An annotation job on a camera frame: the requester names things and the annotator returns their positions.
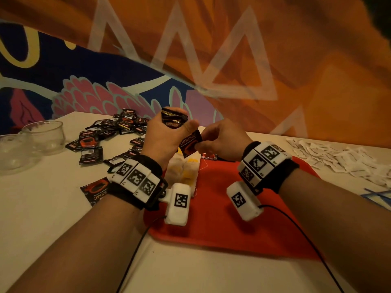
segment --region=mural wall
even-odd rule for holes
[[[0,134],[74,111],[113,115],[126,107],[147,118],[182,107],[201,125],[222,119],[187,84],[17,24],[0,24],[0,74]]]

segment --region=finger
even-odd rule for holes
[[[188,112],[186,110],[183,110],[181,108],[178,108],[178,107],[164,107],[166,109],[170,109],[170,110],[173,110],[173,111],[176,111],[176,112],[180,112],[182,114],[185,114],[185,115],[188,115]]]
[[[218,142],[219,141],[202,141],[197,143],[194,146],[194,149],[196,149],[200,154],[203,153],[216,153],[218,149]]]
[[[202,139],[204,141],[216,140],[219,137],[220,126],[221,126],[221,121],[208,125],[201,133]]]
[[[175,129],[175,133],[178,136],[179,142],[198,129],[198,120],[191,119],[186,121],[181,127]]]

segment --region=empty glass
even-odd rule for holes
[[[23,134],[0,136],[0,170],[9,171],[29,163],[31,147]]]
[[[65,147],[65,135],[61,121],[39,121],[22,128],[31,141],[34,151],[44,155],[57,154]]]

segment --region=red tray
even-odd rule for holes
[[[304,161],[293,157],[300,168],[316,177],[315,171]],[[201,159],[196,196],[190,202],[186,226],[173,226],[157,221],[149,230],[151,236],[162,241],[185,243],[257,253],[273,257],[290,257],[319,260],[300,231],[285,216],[266,208],[254,220],[245,222],[229,200],[226,189],[240,177],[237,162]],[[263,204],[276,206],[291,216],[281,198],[265,189],[258,199]],[[156,217],[163,216],[166,204],[160,210],[144,212],[148,226]]]

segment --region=wristband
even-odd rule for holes
[[[126,160],[110,178],[108,193],[138,209],[155,210],[168,183],[157,162],[145,155]]]
[[[291,158],[272,142],[252,142],[244,150],[238,166],[239,175],[255,195],[263,188],[278,194],[284,180],[299,167]]]

